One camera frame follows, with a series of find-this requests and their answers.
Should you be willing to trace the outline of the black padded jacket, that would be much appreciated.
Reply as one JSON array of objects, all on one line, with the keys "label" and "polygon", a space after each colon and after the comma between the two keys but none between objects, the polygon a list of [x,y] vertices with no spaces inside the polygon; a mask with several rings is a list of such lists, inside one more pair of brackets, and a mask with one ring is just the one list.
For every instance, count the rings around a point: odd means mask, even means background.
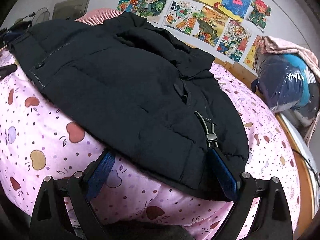
[{"label": "black padded jacket", "polygon": [[128,12],[93,26],[43,22],[8,47],[47,99],[141,172],[236,200],[248,141],[213,55]]}]

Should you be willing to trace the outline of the white standing fan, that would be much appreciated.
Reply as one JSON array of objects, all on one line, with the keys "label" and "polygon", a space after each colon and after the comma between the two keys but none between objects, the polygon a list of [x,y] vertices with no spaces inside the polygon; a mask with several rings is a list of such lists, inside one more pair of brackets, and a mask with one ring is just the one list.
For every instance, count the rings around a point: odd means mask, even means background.
[{"label": "white standing fan", "polygon": [[50,18],[50,12],[46,7],[39,9],[37,12],[33,12],[31,15],[31,25],[34,26],[38,23],[46,22]]}]

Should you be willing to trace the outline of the pink dotted bed sheet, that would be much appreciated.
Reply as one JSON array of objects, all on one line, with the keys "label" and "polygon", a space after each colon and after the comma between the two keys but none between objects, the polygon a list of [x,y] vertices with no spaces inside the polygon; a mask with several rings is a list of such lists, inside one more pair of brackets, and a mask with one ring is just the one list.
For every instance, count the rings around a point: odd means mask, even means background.
[{"label": "pink dotted bed sheet", "polygon": [[[246,171],[258,179],[280,179],[297,225],[299,176],[285,132],[264,102],[223,66],[214,63],[210,71],[244,124]],[[1,81],[1,184],[23,212],[31,215],[44,177],[60,179],[83,170],[102,151],[103,145],[45,100],[21,69]],[[232,204],[183,194],[119,157],[92,206],[105,224],[136,219],[180,225],[195,239],[210,239]]]}]

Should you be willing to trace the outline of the red white checked pillow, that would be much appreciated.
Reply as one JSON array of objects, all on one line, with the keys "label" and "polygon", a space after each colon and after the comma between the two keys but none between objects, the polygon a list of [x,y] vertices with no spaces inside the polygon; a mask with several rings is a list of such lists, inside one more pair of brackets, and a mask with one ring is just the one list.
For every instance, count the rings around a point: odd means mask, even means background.
[{"label": "red white checked pillow", "polygon": [[121,13],[122,11],[109,8],[95,9],[86,13],[84,16],[81,16],[75,21],[88,25],[100,25],[103,24],[105,20],[110,20],[114,17],[118,17]]}]

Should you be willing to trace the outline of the blue bagged quilt bundle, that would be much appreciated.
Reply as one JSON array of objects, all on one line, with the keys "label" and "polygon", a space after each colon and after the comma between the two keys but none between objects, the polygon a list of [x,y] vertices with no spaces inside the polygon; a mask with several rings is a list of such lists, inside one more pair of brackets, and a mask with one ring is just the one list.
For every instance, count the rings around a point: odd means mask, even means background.
[{"label": "blue bagged quilt bundle", "polygon": [[291,111],[302,127],[309,127],[319,111],[319,84],[308,65],[297,54],[256,52],[254,69],[258,90],[273,113]]}]

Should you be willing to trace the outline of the yellow chick drawing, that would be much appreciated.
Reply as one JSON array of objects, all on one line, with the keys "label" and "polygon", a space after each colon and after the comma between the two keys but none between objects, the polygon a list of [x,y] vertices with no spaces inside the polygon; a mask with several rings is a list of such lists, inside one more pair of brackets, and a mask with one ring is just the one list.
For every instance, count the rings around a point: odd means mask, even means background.
[{"label": "yellow chick drawing", "polygon": [[257,35],[244,59],[244,64],[248,66],[250,69],[254,69],[254,56],[261,41],[262,41],[262,37],[260,35]]}]

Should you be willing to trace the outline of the blond boy drawing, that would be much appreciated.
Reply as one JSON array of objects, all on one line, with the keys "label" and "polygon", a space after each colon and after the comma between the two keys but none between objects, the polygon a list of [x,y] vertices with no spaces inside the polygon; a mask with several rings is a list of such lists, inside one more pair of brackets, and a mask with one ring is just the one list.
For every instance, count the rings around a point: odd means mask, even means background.
[{"label": "blond boy drawing", "polygon": [[172,0],[142,0],[136,15],[147,18],[152,24],[161,24]]}]

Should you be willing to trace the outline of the pink folded blanket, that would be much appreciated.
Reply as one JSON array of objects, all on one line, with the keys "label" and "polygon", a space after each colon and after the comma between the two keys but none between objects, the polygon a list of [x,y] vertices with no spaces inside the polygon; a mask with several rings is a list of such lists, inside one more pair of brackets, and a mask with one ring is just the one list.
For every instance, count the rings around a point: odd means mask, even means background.
[{"label": "pink folded blanket", "polygon": [[[292,42],[285,41],[281,38],[275,38],[272,36],[264,36],[262,38],[262,41],[260,42],[259,47],[257,48],[257,51],[269,54],[297,54],[308,65],[311,72],[315,75],[316,81],[319,84],[318,59],[312,51],[299,45],[296,45]],[[301,136],[303,137],[305,143],[309,144],[319,122],[319,111],[317,113],[316,120],[313,121],[313,123],[309,127],[302,127],[297,121],[297,119],[293,116],[291,111],[283,112],[289,113],[291,119],[294,120],[295,126],[300,132]]]}]

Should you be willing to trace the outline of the colourful doodle drawing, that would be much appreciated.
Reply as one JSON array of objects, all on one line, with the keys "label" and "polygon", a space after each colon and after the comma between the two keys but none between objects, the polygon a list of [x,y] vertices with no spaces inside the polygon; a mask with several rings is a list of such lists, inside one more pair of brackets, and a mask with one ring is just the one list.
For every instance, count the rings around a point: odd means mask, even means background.
[{"label": "colourful doodle drawing", "polygon": [[217,51],[229,59],[239,62],[252,36],[249,29],[244,28],[235,20],[230,20],[217,46]]}]

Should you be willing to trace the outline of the fish and cup drawing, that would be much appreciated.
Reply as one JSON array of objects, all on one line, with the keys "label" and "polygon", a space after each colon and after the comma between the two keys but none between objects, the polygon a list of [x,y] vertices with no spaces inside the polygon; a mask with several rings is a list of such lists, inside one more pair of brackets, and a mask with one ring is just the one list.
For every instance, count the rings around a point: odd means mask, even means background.
[{"label": "fish and cup drawing", "polygon": [[202,8],[203,4],[194,0],[172,0],[163,25],[191,35]]}]

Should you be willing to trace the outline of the orange landscape drawing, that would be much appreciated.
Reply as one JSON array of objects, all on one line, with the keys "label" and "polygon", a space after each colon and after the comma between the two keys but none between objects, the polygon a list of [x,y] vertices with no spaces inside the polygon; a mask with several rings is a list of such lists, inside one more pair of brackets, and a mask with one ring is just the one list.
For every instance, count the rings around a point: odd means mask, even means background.
[{"label": "orange landscape drawing", "polygon": [[193,37],[215,47],[223,33],[227,21],[227,15],[204,5],[197,19],[199,31],[193,35]]}]

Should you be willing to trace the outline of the red-haired figure drawing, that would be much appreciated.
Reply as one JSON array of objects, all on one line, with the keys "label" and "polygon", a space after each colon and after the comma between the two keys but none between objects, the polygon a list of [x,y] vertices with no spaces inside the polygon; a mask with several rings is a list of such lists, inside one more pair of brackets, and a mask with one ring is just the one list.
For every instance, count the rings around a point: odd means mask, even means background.
[{"label": "red-haired figure drawing", "polygon": [[267,20],[271,16],[271,7],[263,0],[252,0],[251,7],[253,10],[248,16],[249,22],[253,23],[262,32],[264,32],[267,25]]}]

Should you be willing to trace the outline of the wooden bed frame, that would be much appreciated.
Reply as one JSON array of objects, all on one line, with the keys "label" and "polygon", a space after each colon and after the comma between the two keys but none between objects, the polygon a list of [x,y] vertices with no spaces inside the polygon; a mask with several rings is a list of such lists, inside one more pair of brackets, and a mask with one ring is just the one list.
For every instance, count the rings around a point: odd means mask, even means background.
[{"label": "wooden bed frame", "polygon": [[211,72],[244,124],[249,145],[246,172],[258,179],[280,179],[291,212],[293,239],[299,239],[317,212],[316,182],[310,170],[316,165],[308,148],[284,116],[271,113],[260,94],[251,92],[252,72],[220,56],[215,58]]}]

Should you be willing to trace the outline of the grey framed wall panel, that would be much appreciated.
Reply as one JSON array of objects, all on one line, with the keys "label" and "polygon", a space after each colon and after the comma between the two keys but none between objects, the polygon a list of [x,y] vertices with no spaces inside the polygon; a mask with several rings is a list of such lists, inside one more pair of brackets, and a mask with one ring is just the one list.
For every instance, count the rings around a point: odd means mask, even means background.
[{"label": "grey framed wall panel", "polygon": [[90,0],[66,0],[56,3],[52,20],[76,20],[86,14],[89,2]]}]

